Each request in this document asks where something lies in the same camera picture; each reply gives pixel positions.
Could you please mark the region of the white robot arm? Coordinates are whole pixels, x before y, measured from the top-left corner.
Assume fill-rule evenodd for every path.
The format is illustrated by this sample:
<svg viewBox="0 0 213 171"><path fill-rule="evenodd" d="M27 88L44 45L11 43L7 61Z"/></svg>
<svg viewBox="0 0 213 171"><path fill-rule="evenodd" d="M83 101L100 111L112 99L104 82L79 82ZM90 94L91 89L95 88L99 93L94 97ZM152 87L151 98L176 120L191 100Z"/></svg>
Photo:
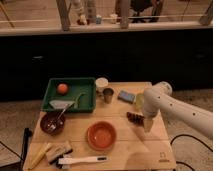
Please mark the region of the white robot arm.
<svg viewBox="0 0 213 171"><path fill-rule="evenodd" d="M143 92L142 113L146 119L153 119L159 110L176 116L190 127L213 140L213 112L182 102L171 96L168 82L159 82Z"/></svg>

